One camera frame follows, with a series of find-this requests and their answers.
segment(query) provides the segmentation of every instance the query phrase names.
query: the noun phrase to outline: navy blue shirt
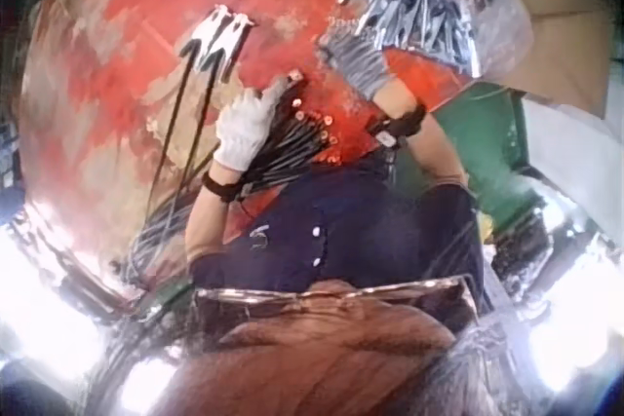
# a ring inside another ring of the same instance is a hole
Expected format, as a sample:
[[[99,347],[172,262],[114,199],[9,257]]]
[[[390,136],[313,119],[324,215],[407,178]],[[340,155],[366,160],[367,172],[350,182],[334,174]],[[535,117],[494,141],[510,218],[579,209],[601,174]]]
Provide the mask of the navy blue shirt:
[[[224,253],[195,259],[204,287],[301,292],[322,280],[355,287],[468,275],[479,303],[483,257],[473,197],[438,185],[418,200],[394,193],[369,156],[287,187]]]

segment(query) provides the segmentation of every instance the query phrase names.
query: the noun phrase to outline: hand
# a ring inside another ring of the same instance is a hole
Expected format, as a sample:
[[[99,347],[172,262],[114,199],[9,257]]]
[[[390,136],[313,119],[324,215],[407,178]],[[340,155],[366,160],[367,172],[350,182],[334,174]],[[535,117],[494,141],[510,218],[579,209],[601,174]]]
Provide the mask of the hand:
[[[247,88],[221,110],[216,120],[220,146],[214,152],[215,161],[239,172],[249,168],[269,136],[275,108],[288,85],[287,77],[277,77],[262,95]]]
[[[371,41],[351,32],[330,30],[318,43],[321,59],[342,75],[365,99],[394,79],[383,53]]]

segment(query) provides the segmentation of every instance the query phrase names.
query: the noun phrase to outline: bright light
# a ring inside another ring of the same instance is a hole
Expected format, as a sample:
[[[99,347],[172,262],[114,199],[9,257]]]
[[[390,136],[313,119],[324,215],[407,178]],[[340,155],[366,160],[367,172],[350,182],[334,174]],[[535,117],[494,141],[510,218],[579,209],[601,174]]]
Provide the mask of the bright light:
[[[566,221],[566,214],[556,202],[549,203],[542,210],[542,219],[546,232],[552,233]]]
[[[553,392],[563,390],[574,375],[574,366],[565,349],[560,345],[559,330],[548,322],[534,328],[530,333],[530,346],[537,372]]]
[[[531,331],[535,365],[553,391],[575,369],[595,364],[608,347],[608,333],[624,331],[624,278],[591,247],[548,291],[550,318]]]
[[[161,359],[146,360],[133,367],[121,394],[121,404],[129,411],[146,414],[165,391],[176,367]]]
[[[101,354],[96,326],[42,287],[37,269],[4,231],[0,251],[0,317],[19,337],[24,353],[59,377],[84,376]]]

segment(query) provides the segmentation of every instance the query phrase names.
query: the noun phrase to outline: cable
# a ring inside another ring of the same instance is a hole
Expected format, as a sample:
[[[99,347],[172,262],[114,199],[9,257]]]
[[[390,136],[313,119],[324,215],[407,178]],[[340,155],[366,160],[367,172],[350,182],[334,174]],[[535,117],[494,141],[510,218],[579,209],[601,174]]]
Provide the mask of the cable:
[[[158,185],[160,174],[163,170],[163,166],[165,165],[165,160],[167,159],[167,151],[169,150],[169,145],[171,144],[172,136],[174,135],[174,127],[176,126],[177,115],[179,114],[179,109],[182,104],[182,98],[184,97],[186,84],[188,83],[188,77],[191,73],[191,69],[193,68],[193,64],[195,63],[195,59],[199,54],[199,50],[200,44],[193,43],[191,46],[188,62],[186,62],[186,67],[184,68],[184,73],[182,74],[182,80],[180,82],[179,89],[177,90],[177,96],[175,97],[174,110],[172,111],[172,117],[169,121],[169,126],[165,135],[163,151],[160,154],[160,160],[158,161],[158,166],[156,167],[156,172],[154,173],[154,178],[152,179],[152,185],[149,189],[149,196],[147,197],[147,208],[145,209],[145,220],[147,220],[147,217],[149,216],[149,209],[151,208],[152,198],[154,197],[154,190],[156,189],[156,185]]]

